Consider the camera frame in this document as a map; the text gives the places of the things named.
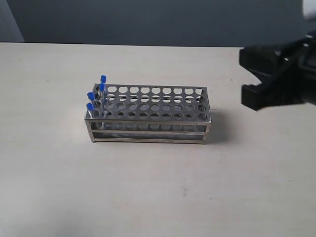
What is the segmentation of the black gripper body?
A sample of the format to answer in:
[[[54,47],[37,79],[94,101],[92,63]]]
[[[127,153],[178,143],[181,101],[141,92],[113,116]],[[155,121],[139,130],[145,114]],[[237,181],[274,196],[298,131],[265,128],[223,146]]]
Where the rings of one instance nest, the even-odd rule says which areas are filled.
[[[282,105],[316,104],[316,36],[307,34],[304,38],[282,45],[284,60],[293,61],[287,73],[286,97]]]

